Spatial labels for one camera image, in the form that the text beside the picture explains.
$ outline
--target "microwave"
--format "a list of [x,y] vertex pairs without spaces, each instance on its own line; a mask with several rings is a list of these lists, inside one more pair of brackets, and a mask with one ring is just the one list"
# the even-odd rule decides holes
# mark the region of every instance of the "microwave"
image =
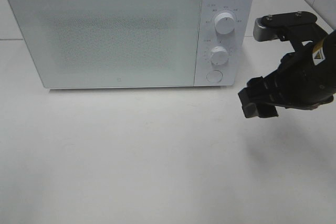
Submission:
[[8,0],[48,89],[229,86],[252,0]]

